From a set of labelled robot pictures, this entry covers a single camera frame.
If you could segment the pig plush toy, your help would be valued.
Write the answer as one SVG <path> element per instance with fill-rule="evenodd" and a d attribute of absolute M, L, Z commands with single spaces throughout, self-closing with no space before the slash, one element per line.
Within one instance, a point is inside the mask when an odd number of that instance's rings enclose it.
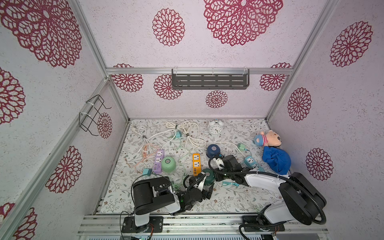
<path fill-rule="evenodd" d="M 253 140 L 258 147 L 279 147 L 282 144 L 282 139 L 279 134 L 269 130 L 267 133 L 261 132 L 256 135 Z"/>

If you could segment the light green meat grinder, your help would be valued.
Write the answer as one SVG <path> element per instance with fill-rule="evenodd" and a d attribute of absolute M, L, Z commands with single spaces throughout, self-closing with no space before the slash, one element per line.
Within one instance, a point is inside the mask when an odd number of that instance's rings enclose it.
<path fill-rule="evenodd" d="M 176 169 L 177 163 L 173 157 L 165 157 L 162 160 L 162 171 L 171 173 Z"/>

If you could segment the orange power strip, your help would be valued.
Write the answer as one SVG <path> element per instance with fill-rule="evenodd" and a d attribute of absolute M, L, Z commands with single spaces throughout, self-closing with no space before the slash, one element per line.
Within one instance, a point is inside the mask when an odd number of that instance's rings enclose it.
<path fill-rule="evenodd" d="M 198 153 L 193 154 L 193 175 L 197 176 L 202 171 L 201 155 Z"/>

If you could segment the dark green meat grinder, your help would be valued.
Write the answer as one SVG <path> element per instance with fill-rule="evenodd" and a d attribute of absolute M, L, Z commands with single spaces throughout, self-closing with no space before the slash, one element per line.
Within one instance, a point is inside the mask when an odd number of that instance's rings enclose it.
<path fill-rule="evenodd" d="M 211 169 L 203 169 L 202 172 L 206 175 L 204 185 L 212 185 L 215 182 L 215 173 Z"/>

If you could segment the white twin-bell alarm clock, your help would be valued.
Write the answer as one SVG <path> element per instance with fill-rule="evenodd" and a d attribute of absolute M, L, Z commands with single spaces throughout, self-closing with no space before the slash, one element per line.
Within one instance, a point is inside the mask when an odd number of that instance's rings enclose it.
<path fill-rule="evenodd" d="M 220 135 L 224 130 L 224 122 L 214 119 L 208 123 L 208 130 L 211 135 Z"/>

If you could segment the blue cloth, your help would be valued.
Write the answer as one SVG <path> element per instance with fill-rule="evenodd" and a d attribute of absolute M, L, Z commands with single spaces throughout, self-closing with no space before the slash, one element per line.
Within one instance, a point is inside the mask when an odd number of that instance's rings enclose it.
<path fill-rule="evenodd" d="M 262 160 L 279 175 L 286 175 L 291 167 L 292 160 L 287 152 L 275 147 L 264 147 Z"/>

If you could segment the grey wall shelf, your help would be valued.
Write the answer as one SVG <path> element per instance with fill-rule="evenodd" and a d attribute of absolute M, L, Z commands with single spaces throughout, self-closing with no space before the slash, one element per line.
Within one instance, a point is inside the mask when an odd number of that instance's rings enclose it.
<path fill-rule="evenodd" d="M 246 90 L 250 85 L 248 71 L 242 74 L 177 74 L 172 69 L 174 90 Z"/>

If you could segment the navy blue meat grinder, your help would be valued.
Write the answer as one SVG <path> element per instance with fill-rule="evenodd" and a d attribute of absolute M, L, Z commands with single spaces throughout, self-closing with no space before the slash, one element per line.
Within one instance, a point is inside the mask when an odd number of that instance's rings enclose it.
<path fill-rule="evenodd" d="M 207 150 L 206 150 L 206 155 L 209 159 L 213 158 L 213 157 L 217 157 L 217 156 L 220 156 L 221 155 L 221 149 L 218 145 L 216 144 L 210 144 L 208 145 L 207 147 Z"/>

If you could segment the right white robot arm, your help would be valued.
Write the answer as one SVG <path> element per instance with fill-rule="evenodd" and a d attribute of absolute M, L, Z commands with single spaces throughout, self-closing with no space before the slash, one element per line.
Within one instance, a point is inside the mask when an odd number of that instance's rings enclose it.
<path fill-rule="evenodd" d="M 307 226 L 324 225 L 327 222 L 324 212 L 326 199 L 300 173 L 286 176 L 242 168 L 232 155 L 214 156 L 209 159 L 208 165 L 218 182 L 228 178 L 239 185 L 278 192 L 282 196 L 281 202 L 266 205 L 256 216 L 243 220 L 239 232 L 244 239 L 247 239 L 245 230 L 277 231 L 294 220 Z"/>

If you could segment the teal power strip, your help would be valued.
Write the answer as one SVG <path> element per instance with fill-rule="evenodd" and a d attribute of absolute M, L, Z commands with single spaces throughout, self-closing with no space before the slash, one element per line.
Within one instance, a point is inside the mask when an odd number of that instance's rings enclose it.
<path fill-rule="evenodd" d="M 261 165 L 252 157 L 252 156 L 247 156 L 244 158 L 244 163 L 246 166 L 254 171 L 259 171 L 259 172 L 264 172 L 264 168 L 261 167 Z"/>

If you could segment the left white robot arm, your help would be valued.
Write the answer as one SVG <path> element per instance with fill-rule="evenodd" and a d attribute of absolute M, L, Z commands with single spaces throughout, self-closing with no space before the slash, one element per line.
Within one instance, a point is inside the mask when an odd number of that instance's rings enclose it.
<path fill-rule="evenodd" d="M 135 227 L 148 226 L 150 214 L 165 208 L 172 216 L 190 211 L 197 203 L 209 200 L 214 184 L 205 185 L 207 175 L 192 177 L 184 191 L 176 191 L 169 177 L 138 180 L 132 184 L 131 197 L 134 203 Z"/>

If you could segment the teal small charger adapter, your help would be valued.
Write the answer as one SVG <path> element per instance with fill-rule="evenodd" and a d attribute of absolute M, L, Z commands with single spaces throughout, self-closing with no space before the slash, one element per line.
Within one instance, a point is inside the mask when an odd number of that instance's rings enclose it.
<path fill-rule="evenodd" d="M 143 169 L 143 176 L 150 176 L 152 174 L 152 169 L 145 168 Z"/>

